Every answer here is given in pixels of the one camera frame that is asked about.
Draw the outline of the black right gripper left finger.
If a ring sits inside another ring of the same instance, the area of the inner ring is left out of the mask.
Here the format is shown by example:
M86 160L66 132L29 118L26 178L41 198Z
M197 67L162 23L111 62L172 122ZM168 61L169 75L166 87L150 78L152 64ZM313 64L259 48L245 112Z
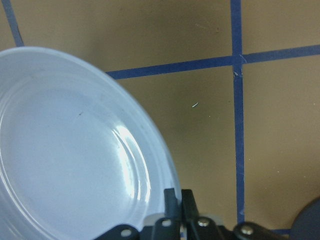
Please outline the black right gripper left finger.
M174 188L166 188L164 193L164 225L181 224L180 202L176 197Z

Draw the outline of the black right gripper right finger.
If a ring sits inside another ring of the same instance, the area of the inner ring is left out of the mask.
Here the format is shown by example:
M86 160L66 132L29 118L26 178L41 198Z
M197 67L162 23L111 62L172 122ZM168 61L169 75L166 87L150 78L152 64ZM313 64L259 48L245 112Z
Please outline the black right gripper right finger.
M182 189L181 196L182 222L185 225L196 225L200 214L193 191L191 189Z

